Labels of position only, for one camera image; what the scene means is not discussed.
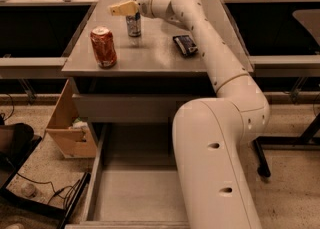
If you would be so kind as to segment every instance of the silver can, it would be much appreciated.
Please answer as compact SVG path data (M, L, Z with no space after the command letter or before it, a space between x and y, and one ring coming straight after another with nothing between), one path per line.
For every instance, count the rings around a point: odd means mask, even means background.
M138 37L141 35L141 17L137 12L134 16L126 16L128 35Z

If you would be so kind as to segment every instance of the open drawer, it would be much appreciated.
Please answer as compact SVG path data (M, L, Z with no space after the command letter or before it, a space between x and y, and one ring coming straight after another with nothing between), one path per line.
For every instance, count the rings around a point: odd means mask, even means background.
M76 228L188 228L168 124L104 125Z

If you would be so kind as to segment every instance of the soda can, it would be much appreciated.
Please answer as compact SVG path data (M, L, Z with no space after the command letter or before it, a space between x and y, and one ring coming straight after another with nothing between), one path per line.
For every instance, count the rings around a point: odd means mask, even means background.
M97 26L90 33L92 48L98 65L102 68L113 66L117 62L113 34L105 26Z
M141 16L137 12L134 16L126 16L128 35L138 37L141 35Z

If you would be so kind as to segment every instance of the desk drawer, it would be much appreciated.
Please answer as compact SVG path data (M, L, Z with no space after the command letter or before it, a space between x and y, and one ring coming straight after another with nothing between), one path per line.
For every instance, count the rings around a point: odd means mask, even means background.
M104 126L83 218L73 228L188 228L167 124Z
M167 122L193 95L73 95L79 116L91 122Z

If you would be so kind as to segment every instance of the floor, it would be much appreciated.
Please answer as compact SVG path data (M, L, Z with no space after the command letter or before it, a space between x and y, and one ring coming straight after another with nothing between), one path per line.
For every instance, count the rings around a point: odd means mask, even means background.
M284 93L266 93L271 104L271 119L266 135L299 136L320 111L318 93L304 93L298 104L292 104ZM6 124L27 123L42 142L21 168L20 174L32 180L52 181L55 189L73 185L84 172L91 172L93 159L65 158L53 139L45 133L58 95L38 95L28 104L24 95L12 95L14 113ZM10 115L12 103L0 96L0 112ZM264 229L320 228L320 151L265 150L271 169L268 180L257 174L258 160L251 144L241 148L240 158L258 215ZM26 181L17 176L9 189L21 195ZM52 197L50 185L35 184L36 200L47 203ZM71 224L82 221L86 190L70 219ZM53 198L51 205L62 207L61 198ZM0 203L0 229L22 223L26 229L55 228L57 221L33 213L8 208Z

